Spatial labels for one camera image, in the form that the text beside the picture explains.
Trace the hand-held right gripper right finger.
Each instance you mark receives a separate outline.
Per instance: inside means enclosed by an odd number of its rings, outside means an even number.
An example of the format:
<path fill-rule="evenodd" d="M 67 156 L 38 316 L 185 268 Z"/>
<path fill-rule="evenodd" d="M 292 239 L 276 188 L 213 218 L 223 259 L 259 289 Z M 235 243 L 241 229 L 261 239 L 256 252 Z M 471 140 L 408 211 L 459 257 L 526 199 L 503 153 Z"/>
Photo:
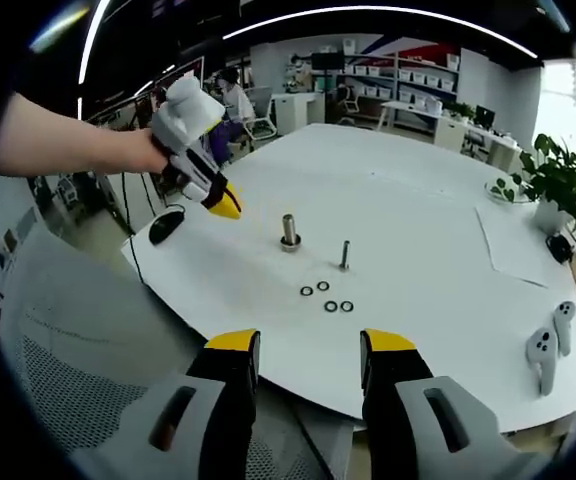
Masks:
<path fill-rule="evenodd" d="M 533 456 L 499 431 L 495 414 L 416 345 L 377 329 L 360 333 L 362 415 L 374 479 L 529 479 Z"/>

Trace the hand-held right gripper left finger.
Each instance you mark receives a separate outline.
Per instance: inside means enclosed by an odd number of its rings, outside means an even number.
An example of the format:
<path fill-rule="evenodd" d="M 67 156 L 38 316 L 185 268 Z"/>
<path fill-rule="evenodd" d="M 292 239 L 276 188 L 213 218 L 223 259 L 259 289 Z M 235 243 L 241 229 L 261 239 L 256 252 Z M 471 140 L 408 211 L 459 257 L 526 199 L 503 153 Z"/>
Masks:
<path fill-rule="evenodd" d="M 261 334 L 210 339 L 184 373 L 152 385 L 101 445 L 79 449 L 86 479 L 242 479 L 256 417 Z"/>

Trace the person's left hand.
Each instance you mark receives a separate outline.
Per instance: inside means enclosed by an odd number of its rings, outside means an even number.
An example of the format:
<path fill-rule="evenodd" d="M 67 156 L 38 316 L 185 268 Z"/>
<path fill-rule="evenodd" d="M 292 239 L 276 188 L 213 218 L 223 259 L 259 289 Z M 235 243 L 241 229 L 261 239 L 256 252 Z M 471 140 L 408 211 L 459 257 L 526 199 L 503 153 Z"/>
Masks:
<path fill-rule="evenodd" d="M 117 160 L 121 169 L 132 173 L 161 174 L 168 157 L 154 143 L 150 128 L 118 133 Z"/>

